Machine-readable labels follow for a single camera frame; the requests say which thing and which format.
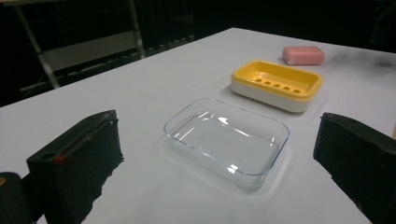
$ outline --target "yellow soap dish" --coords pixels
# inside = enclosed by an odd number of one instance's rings
[[[231,89],[290,112],[303,112],[320,89],[320,75],[289,66],[252,61],[233,72]]]

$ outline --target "clear plastic tray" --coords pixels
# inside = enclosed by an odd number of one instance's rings
[[[164,125],[172,147],[242,187],[260,187],[289,137],[280,121],[201,99]]]

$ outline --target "pink soap bar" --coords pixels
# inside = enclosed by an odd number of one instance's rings
[[[324,53],[316,46],[285,47],[283,60],[289,65],[318,65],[323,63]]]

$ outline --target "soap dish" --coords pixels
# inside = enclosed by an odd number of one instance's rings
[[[321,84],[319,74],[265,61],[249,62],[231,78],[234,92],[290,112],[304,112]]]
[[[201,99],[164,125],[172,149],[243,188],[262,186],[289,138],[282,122],[214,99]]]

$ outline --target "tabletop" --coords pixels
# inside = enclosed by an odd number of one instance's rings
[[[323,84],[304,113],[233,93],[231,74],[251,60],[284,64],[286,46],[318,46]],[[367,224],[313,159],[320,116],[330,112],[391,135],[396,54],[229,29],[188,45],[0,108],[0,171],[28,174],[25,160],[89,115],[115,109],[125,161],[84,223]],[[244,192],[169,150],[163,125],[200,98],[277,119],[290,138],[261,189]]]

